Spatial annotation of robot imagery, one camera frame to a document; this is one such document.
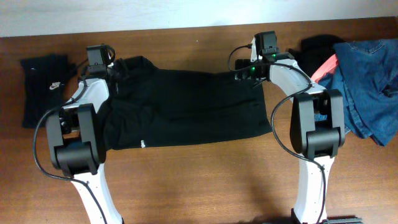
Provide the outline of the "black t-shirt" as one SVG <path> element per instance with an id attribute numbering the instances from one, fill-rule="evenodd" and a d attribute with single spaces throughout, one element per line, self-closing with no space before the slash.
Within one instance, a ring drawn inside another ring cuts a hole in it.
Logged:
<path id="1" fill-rule="evenodd" d="M 107 149 L 186 146 L 270 133 L 262 88 L 231 72 L 166 70 L 121 58 L 129 79 L 110 92 L 98 116 Z"/>

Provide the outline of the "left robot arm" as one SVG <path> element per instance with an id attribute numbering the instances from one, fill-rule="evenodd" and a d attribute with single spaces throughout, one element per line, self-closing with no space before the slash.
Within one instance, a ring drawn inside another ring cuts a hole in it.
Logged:
<path id="1" fill-rule="evenodd" d="M 87 47 L 86 52 L 88 65 L 76 92 L 43 119 L 50 160 L 62 171 L 61 179 L 76 188 L 91 223 L 123 223 L 106 182 L 106 147 L 98 118 L 100 107 L 110 96 L 106 79 L 115 51 L 101 44 Z"/>

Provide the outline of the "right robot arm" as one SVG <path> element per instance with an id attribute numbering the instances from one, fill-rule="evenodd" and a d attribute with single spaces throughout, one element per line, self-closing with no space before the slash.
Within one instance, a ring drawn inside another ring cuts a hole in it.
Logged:
<path id="1" fill-rule="evenodd" d="M 276 218 L 273 223 L 362 223 L 363 219 L 354 215 L 326 214 L 328 177 L 338 150 L 345 143 L 342 94 L 317 84 L 290 53 L 281 52 L 274 31 L 255 34 L 246 47 L 251 49 L 251 63 L 233 69 L 236 79 L 255 80 L 257 85 L 269 81 L 286 95 L 272 110 L 270 124 L 274 124 L 282 104 L 289 100 L 293 103 L 292 148 L 281 147 L 299 160 L 298 195 L 290 216 Z"/>

